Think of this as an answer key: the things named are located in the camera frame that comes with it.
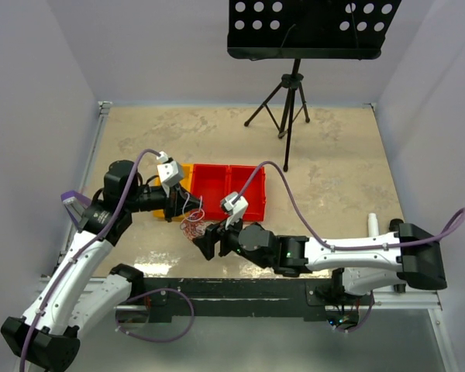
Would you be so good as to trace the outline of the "red double compartment bin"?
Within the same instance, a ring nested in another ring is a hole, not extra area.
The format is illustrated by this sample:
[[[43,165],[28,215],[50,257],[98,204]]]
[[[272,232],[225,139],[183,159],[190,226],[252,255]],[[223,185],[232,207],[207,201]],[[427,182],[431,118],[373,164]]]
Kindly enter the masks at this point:
[[[226,213],[221,200],[231,192],[239,192],[254,171],[254,166],[226,164],[194,164],[191,177],[191,193],[203,197],[204,220],[221,221]],[[262,222],[265,217],[266,190],[265,171],[260,169],[243,197],[249,206],[243,216],[244,222]]]

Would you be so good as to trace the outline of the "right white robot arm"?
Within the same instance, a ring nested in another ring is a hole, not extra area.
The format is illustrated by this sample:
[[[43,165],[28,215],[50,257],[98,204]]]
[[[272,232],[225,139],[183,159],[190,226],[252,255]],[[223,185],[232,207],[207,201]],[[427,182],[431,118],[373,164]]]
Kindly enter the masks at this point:
[[[220,222],[192,242],[206,260],[235,253],[283,277],[340,269],[341,278],[330,284],[329,293],[341,305],[395,284],[425,291],[447,287],[438,238],[410,223],[374,237],[323,240],[276,235],[258,223]]]

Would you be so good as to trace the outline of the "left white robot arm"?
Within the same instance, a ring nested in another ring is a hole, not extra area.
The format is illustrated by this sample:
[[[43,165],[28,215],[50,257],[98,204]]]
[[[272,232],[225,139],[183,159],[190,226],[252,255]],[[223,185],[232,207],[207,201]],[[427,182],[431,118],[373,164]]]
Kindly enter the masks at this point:
[[[161,161],[157,178],[158,186],[144,182],[131,160],[110,164],[103,188],[82,212],[67,255],[46,287],[22,316],[8,317],[2,324],[1,334],[23,367],[65,371],[80,349],[83,332],[114,306],[143,299],[143,273],[125,264],[112,268],[90,296],[80,296],[130,227],[134,212],[161,210],[171,221],[199,206],[199,200],[181,187],[184,170],[177,161]]]

